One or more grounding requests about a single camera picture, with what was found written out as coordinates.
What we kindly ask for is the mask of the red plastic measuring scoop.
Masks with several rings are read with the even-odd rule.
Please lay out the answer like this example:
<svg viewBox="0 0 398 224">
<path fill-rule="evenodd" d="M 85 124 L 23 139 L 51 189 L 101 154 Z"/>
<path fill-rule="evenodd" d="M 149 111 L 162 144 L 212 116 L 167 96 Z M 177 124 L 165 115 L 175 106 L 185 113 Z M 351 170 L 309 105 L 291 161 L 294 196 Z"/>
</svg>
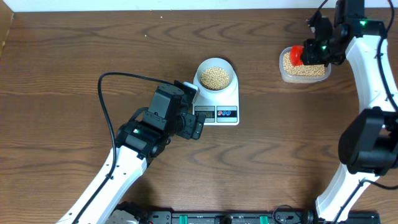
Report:
<svg viewBox="0 0 398 224">
<path fill-rule="evenodd" d="M 303 65 L 303 61 L 301 56 L 303 54 L 304 46 L 302 45 L 293 45 L 290 50 L 290 62 L 293 66 L 301 66 Z"/>
</svg>

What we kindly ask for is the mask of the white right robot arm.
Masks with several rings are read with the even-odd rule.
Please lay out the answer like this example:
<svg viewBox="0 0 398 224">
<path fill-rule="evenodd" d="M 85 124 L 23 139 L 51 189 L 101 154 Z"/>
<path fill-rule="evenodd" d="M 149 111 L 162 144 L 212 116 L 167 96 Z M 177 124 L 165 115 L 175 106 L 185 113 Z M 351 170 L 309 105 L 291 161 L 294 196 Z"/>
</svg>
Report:
<svg viewBox="0 0 398 224">
<path fill-rule="evenodd" d="M 397 168 L 397 87 L 389 65 L 390 25 L 370 20 L 364 1 L 340 0 L 330 21 L 320 11 L 308 20 L 314 38 L 303 43 L 304 65 L 341 65 L 353 71 L 359 115 L 341 135 L 340 164 L 304 223 L 346 223 L 357 199 L 377 179 Z"/>
</svg>

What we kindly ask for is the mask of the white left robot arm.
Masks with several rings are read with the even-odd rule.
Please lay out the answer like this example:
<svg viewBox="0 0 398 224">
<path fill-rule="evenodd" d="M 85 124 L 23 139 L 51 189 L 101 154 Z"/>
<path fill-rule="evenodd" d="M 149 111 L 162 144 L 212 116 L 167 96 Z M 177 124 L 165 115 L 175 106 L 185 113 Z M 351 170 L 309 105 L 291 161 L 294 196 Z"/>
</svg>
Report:
<svg viewBox="0 0 398 224">
<path fill-rule="evenodd" d="M 205 117 L 189 112 L 199 92 L 199 87 L 188 82 L 160 84 L 150 106 L 137 110 L 119 128 L 102 168 L 59 223 L 106 223 L 172 136 L 199 139 Z"/>
</svg>

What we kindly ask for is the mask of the white digital kitchen scale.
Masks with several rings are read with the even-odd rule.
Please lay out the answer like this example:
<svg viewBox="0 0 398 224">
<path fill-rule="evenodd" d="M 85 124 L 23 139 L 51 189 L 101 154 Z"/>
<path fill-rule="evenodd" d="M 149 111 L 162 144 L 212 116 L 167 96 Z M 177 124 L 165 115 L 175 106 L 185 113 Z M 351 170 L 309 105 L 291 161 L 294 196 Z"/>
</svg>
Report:
<svg viewBox="0 0 398 224">
<path fill-rule="evenodd" d="M 194 84 L 200 94 L 193 104 L 195 115 L 205 116 L 207 126 L 236 126 L 239 124 L 239 87 L 235 72 L 228 74 L 229 85 L 220 91 L 208 90 L 201 85 L 201 73 L 197 72 Z"/>
</svg>

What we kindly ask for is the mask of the soybeans in grey bowl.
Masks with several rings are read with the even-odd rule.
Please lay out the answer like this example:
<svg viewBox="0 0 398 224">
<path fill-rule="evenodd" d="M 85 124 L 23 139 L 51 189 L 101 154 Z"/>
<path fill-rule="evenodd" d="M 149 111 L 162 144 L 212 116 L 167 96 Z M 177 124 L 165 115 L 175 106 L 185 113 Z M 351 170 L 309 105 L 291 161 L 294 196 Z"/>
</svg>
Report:
<svg viewBox="0 0 398 224">
<path fill-rule="evenodd" d="M 229 85 L 229 75 L 220 67 L 211 67 L 202 72 L 200 83 L 209 90 L 222 90 Z"/>
</svg>

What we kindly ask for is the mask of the grey plastic bowl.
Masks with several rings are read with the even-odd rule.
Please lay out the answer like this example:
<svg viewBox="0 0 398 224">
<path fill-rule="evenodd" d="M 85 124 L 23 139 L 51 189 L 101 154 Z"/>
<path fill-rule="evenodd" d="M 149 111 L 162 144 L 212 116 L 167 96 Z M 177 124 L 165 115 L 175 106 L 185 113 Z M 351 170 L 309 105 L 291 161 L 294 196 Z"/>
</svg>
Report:
<svg viewBox="0 0 398 224">
<path fill-rule="evenodd" d="M 232 85 L 234 77 L 229 62 L 222 58 L 209 58 L 199 65 L 195 81 L 205 90 L 221 91 Z"/>
</svg>

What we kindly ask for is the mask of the pile of soybeans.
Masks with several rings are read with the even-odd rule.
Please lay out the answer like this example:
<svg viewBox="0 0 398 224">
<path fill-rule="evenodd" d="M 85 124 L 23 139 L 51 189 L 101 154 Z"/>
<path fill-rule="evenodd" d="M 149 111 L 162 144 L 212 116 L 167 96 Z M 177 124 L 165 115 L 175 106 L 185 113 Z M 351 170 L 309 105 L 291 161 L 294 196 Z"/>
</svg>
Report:
<svg viewBox="0 0 398 224">
<path fill-rule="evenodd" d="M 290 61 L 290 52 L 283 55 L 283 66 L 284 70 L 292 76 L 322 77 L 325 75 L 325 67 L 323 65 L 293 66 Z"/>
</svg>

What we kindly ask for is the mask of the clear plastic container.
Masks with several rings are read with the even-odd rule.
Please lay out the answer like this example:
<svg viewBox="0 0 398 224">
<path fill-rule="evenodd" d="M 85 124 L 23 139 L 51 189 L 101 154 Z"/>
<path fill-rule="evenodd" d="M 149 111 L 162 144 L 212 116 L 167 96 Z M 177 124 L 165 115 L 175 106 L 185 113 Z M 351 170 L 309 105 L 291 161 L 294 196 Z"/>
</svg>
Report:
<svg viewBox="0 0 398 224">
<path fill-rule="evenodd" d="M 281 77 L 283 79 L 283 81 L 287 82 L 287 83 L 305 83 L 305 84 L 309 84 L 309 83 L 316 83 L 316 82 L 321 82 L 326 80 L 330 73 L 331 73 L 331 65 L 325 67 L 325 75 L 322 77 L 303 77 L 303 76 L 292 76 L 289 75 L 285 70 L 284 70 L 284 66 L 283 66 L 283 55 L 287 52 L 290 52 L 292 47 L 287 47 L 286 49 L 284 49 L 279 56 L 279 69 L 280 69 L 280 74 Z"/>
</svg>

